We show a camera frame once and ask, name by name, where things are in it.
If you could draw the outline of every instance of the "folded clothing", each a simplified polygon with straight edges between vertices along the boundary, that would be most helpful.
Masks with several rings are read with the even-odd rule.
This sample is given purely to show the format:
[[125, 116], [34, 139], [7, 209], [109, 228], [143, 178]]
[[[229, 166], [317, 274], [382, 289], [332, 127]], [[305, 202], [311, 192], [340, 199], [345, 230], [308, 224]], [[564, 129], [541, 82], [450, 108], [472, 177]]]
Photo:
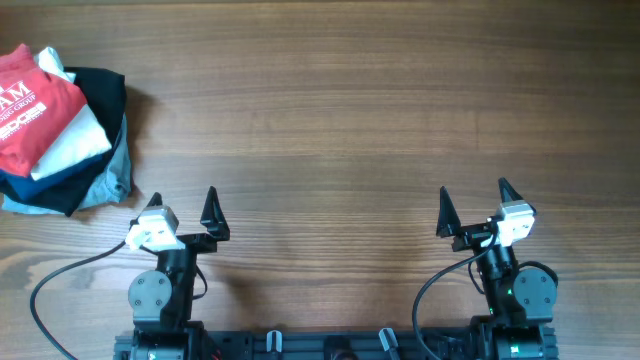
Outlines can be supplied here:
[[0, 169], [29, 176], [85, 105], [82, 91], [45, 74], [25, 45], [0, 57]]
[[[78, 209], [110, 202], [122, 202], [131, 192], [131, 159], [129, 158], [129, 147], [127, 145], [126, 117], [122, 118], [122, 127], [114, 147], [115, 151], [111, 161], [105, 170], [95, 178]], [[2, 210], [31, 215], [60, 214], [55, 210], [13, 201], [6, 195], [4, 196]]]
[[[66, 67], [64, 71], [76, 74], [74, 84], [84, 93], [89, 108], [96, 115], [109, 142], [115, 144], [127, 99], [124, 76], [105, 69]], [[21, 201], [6, 181], [0, 184], [0, 192], [24, 205], [51, 209], [71, 216], [84, 199], [95, 178], [111, 161], [114, 150], [112, 147], [103, 154], [100, 161], [29, 200]]]
[[[55, 49], [45, 48], [34, 60], [42, 70], [71, 82]], [[111, 143], [104, 129], [93, 111], [85, 105], [31, 169], [31, 177], [40, 180], [110, 149]]]
[[13, 191], [18, 195], [20, 200], [28, 200], [33, 196], [43, 192], [44, 190], [62, 182], [73, 174], [77, 174], [80, 171], [89, 167], [89, 165], [97, 163], [102, 159], [102, 155], [96, 155], [88, 159], [84, 159], [80, 163], [59, 171], [51, 176], [47, 176], [40, 180], [34, 180], [31, 176], [24, 178], [15, 175], [4, 175], [6, 181], [11, 185]]

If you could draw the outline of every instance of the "wood grain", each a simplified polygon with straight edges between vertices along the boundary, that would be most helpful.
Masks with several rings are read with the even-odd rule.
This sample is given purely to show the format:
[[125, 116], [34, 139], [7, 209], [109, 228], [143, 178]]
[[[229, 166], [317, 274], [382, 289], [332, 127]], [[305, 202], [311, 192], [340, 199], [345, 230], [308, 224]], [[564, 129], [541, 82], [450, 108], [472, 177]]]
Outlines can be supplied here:
[[[0, 359], [57, 358], [28, 311], [49, 272], [123, 239], [154, 191], [199, 230], [215, 185], [232, 241], [199, 263], [211, 330], [408, 328], [421, 284], [462, 259], [436, 239], [438, 188], [464, 222], [506, 176], [539, 210], [521, 260], [556, 269], [563, 359], [640, 351], [640, 28], [625, 2], [7, 7], [0, 50], [56, 47], [126, 74], [136, 192], [72, 219], [0, 214]], [[82, 359], [132, 329], [122, 250], [61, 275], [38, 307]], [[487, 312], [464, 271], [424, 325]]]

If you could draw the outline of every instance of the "black cable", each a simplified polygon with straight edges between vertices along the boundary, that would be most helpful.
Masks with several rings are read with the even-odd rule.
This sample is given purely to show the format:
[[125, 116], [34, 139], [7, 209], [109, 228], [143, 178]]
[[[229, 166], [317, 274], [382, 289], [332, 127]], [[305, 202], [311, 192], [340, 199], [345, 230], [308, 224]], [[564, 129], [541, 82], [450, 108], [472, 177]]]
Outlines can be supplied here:
[[198, 273], [198, 276], [200, 276], [200, 279], [202, 279], [202, 282], [204, 283], [204, 292], [202, 294], [194, 295], [193, 300], [202, 299], [207, 294], [207, 290], [209, 290], [209, 286], [207, 285], [207, 279], [204, 278], [204, 274], [202, 273], [202, 270], [200, 270], [198, 265], [196, 265], [196, 272]]
[[531, 267], [535, 267], [538, 268], [544, 272], [547, 273], [547, 275], [549, 275], [549, 277], [551, 277], [551, 279], [553, 279], [553, 282], [556, 284], [556, 287], [558, 287], [558, 274], [556, 274], [555, 271], [553, 271], [550, 267], [548, 267], [547, 265], [541, 263], [541, 262], [537, 262], [537, 261], [525, 261], [523, 263], [520, 263], [520, 265], [518, 265], [518, 270], [522, 269], [523, 267], [527, 267], [527, 266], [531, 266]]
[[420, 307], [420, 301], [422, 300], [422, 297], [424, 296], [424, 293], [427, 292], [427, 290], [429, 289], [429, 287], [431, 285], [433, 285], [433, 283], [438, 281], [438, 279], [440, 279], [444, 275], [450, 273], [451, 271], [453, 271], [455, 269], [458, 269], [458, 268], [460, 268], [462, 266], [465, 266], [465, 265], [467, 265], [469, 263], [472, 263], [472, 262], [480, 259], [481, 257], [487, 255], [489, 250], [491, 250], [491, 248], [496, 244], [496, 240], [497, 239], [498, 239], [497, 234], [493, 234], [493, 238], [491, 239], [491, 242], [489, 243], [489, 246], [487, 246], [487, 249], [485, 251], [483, 251], [482, 253], [480, 253], [478, 255], [472, 256], [472, 257], [470, 257], [468, 259], [465, 259], [465, 260], [462, 260], [462, 261], [460, 261], [458, 263], [455, 263], [455, 264], [445, 268], [444, 270], [441, 270], [437, 274], [433, 275], [433, 277], [431, 279], [429, 279], [429, 281], [427, 281], [422, 286], [420, 291], [418, 291], [418, 295], [416, 296], [416, 300], [413, 302], [413, 311], [411, 313], [411, 322], [413, 323], [413, 332], [416, 335], [416, 338], [418, 340], [418, 344], [420, 344], [427, 351], [427, 354], [431, 359], [433, 359], [433, 360], [442, 360], [438, 356], [436, 356], [436, 354], [434, 354], [433, 351], [431, 351], [431, 349], [429, 349], [427, 344], [425, 344], [424, 339], [422, 338], [422, 333], [420, 332], [420, 325], [418, 324], [418, 308]]
[[147, 254], [151, 254], [153, 256], [158, 256], [158, 253], [153, 251], [153, 250], [149, 250], [149, 248], [145, 247], [144, 245], [140, 245], [140, 250], [146, 252]]
[[75, 263], [73, 263], [71, 265], [64, 266], [64, 267], [52, 272], [51, 274], [47, 275], [44, 279], [40, 280], [38, 285], [36, 285], [36, 287], [33, 289], [33, 292], [31, 292], [31, 299], [29, 299], [29, 308], [31, 309], [31, 316], [33, 316], [33, 320], [36, 322], [36, 325], [38, 325], [38, 327], [40, 328], [40, 331], [42, 331], [42, 333], [47, 338], [47, 340], [49, 340], [53, 344], [53, 346], [55, 346], [56, 349], [58, 349], [58, 351], [60, 351], [62, 353], [62, 355], [66, 356], [67, 359], [77, 360], [76, 357], [71, 355], [70, 352], [68, 352], [64, 347], [62, 347], [62, 345], [60, 345], [60, 343], [53, 337], [53, 335], [51, 335], [49, 330], [47, 330], [46, 326], [44, 326], [44, 324], [42, 323], [42, 320], [40, 320], [40, 316], [38, 316], [38, 311], [36, 310], [36, 296], [38, 295], [38, 291], [40, 291], [40, 289], [44, 286], [44, 284], [46, 284], [49, 280], [51, 280], [54, 277], [62, 274], [63, 272], [65, 272], [67, 270], [71, 270], [71, 269], [76, 268], [78, 266], [82, 266], [82, 265], [88, 264], [90, 262], [105, 258], [105, 257], [113, 254], [114, 252], [120, 250], [120, 248], [123, 247], [124, 244], [125, 243], [123, 241], [123, 242], [119, 243], [118, 245], [116, 245], [113, 249], [111, 249], [111, 250], [109, 250], [107, 252], [104, 252], [104, 253], [102, 253], [100, 255], [96, 255], [94, 257], [90, 257], [90, 258], [85, 259], [85, 260], [81, 260], [81, 261], [75, 262]]
[[478, 283], [476, 282], [476, 279], [473, 277], [473, 271], [471, 271], [471, 265], [473, 265], [473, 262], [470, 262], [469, 266], [467, 267], [467, 271], [469, 271], [469, 277], [471, 278], [471, 282], [473, 283], [473, 286], [476, 287], [476, 290], [478, 290], [480, 295], [484, 295], [484, 290], [482, 290], [480, 285], [478, 285]]

